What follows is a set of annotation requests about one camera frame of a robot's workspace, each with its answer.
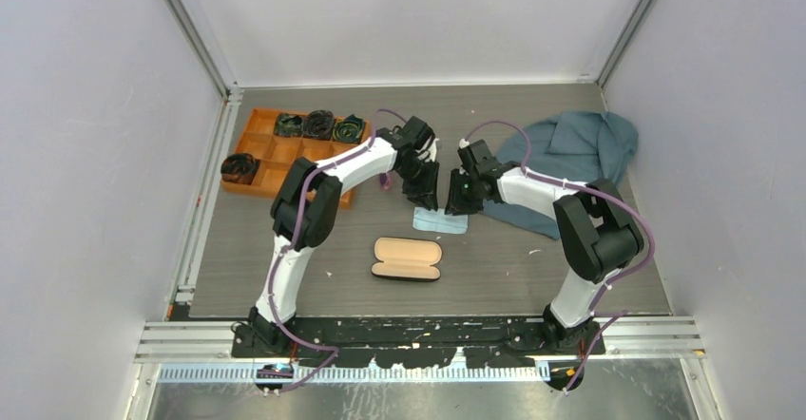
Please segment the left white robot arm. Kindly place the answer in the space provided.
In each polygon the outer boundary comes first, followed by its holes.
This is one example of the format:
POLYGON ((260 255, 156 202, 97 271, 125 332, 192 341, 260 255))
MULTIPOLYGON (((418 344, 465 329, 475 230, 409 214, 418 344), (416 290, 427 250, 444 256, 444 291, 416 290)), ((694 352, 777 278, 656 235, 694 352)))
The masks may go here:
POLYGON ((378 175, 396 173, 402 192, 418 207, 436 210, 439 163, 432 128, 411 116, 403 125, 378 128, 365 142, 319 161, 294 161, 271 206, 274 252, 247 326, 266 355, 284 355, 292 342, 286 327, 297 312, 297 294, 315 251, 333 231, 341 197, 378 175))

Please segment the black glasses case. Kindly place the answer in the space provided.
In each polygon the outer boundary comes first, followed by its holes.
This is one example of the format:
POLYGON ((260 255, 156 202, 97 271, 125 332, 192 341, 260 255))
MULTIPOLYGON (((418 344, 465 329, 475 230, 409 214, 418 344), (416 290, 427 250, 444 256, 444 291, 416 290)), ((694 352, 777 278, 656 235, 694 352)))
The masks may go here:
POLYGON ((391 280, 434 282, 441 278, 437 267, 443 255, 434 241, 383 237, 374 244, 375 277, 391 280))

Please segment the purple sunglasses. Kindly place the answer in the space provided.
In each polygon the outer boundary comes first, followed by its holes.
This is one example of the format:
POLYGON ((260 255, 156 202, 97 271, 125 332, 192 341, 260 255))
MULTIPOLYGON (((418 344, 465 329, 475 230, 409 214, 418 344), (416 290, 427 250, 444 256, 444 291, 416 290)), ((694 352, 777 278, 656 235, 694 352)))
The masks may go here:
POLYGON ((389 173, 380 174, 378 176, 379 186, 382 190, 388 191, 392 187, 392 178, 389 173))

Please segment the light blue cleaning cloth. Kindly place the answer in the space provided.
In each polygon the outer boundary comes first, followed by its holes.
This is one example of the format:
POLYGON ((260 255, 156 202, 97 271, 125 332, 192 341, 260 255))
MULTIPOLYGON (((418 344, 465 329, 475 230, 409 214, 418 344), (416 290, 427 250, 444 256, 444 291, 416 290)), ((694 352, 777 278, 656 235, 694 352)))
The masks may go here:
POLYGON ((413 228, 423 232, 463 235, 468 231, 469 217, 447 215, 442 208, 428 210, 423 207, 415 207, 413 211, 413 228))

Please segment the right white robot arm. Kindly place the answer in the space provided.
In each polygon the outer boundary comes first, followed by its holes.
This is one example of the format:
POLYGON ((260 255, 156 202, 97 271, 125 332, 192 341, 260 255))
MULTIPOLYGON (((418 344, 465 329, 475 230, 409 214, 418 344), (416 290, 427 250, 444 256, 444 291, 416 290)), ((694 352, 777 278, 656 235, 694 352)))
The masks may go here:
POLYGON ((569 271, 543 313, 540 336, 554 353, 568 353, 592 320, 607 284, 644 248, 633 213, 612 181, 588 184, 499 162, 483 141, 461 141, 461 165, 451 171, 449 215, 472 215, 489 202, 520 206, 554 220, 569 271))

